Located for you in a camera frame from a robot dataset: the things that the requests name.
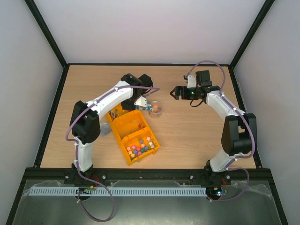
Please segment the orange three-compartment bin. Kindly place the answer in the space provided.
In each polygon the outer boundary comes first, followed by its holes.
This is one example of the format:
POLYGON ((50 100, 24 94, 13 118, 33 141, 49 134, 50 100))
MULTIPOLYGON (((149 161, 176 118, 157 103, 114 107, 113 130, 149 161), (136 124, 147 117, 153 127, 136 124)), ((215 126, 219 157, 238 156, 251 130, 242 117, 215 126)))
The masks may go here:
POLYGON ((128 165, 155 154, 160 144, 140 110, 117 105, 105 115, 128 165))

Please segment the clear plastic jar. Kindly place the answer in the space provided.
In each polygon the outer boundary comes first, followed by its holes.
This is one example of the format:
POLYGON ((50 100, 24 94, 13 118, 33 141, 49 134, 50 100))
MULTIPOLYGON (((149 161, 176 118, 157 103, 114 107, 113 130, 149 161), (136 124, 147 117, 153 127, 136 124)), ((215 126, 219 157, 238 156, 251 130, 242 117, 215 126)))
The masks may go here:
POLYGON ((163 112, 162 104, 158 101, 152 101, 150 104, 149 116, 155 119, 159 118, 163 112))

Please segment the round metal lid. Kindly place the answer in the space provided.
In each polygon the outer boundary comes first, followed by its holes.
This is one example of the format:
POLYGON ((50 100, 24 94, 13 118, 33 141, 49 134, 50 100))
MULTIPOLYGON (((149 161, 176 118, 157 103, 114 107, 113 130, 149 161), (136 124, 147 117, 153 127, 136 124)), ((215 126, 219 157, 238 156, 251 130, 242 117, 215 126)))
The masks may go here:
POLYGON ((108 122, 100 123, 100 136, 108 136, 111 132, 111 127, 108 122))

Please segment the metal scoop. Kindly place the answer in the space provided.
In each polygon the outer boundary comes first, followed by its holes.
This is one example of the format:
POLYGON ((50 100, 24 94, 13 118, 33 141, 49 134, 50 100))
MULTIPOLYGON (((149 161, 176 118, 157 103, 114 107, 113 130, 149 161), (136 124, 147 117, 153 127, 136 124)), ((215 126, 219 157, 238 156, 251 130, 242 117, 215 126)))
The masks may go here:
POLYGON ((138 110, 144 110, 144 111, 151 111, 152 110, 152 106, 151 105, 146 105, 146 106, 136 105, 136 109, 138 109, 138 110))

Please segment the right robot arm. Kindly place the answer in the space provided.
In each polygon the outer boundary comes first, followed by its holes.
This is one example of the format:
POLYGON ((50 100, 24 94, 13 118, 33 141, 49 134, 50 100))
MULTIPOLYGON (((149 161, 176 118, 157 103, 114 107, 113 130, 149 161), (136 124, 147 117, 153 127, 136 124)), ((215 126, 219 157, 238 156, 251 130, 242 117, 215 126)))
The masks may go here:
POLYGON ((176 86, 170 95, 176 100, 201 100, 214 109, 224 122, 222 148, 204 167, 205 180, 213 184, 233 162, 254 155, 257 147, 256 116, 237 108, 225 96, 221 87, 214 86, 208 70, 198 71, 195 75, 186 75, 184 79, 187 86, 176 86))

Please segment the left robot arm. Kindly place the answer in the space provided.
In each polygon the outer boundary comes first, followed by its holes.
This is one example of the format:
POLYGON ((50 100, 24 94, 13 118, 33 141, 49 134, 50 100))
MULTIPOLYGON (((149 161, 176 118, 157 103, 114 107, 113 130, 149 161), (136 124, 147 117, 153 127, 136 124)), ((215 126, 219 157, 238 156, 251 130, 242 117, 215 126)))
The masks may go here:
POLYGON ((103 117, 106 117, 128 165, 156 153, 160 144, 142 111, 154 109, 146 97, 158 90, 148 75, 137 78, 126 74, 101 96, 75 104, 66 140, 75 143, 72 168, 80 179, 97 182, 92 177, 92 152, 94 142, 103 130, 100 123, 103 117))

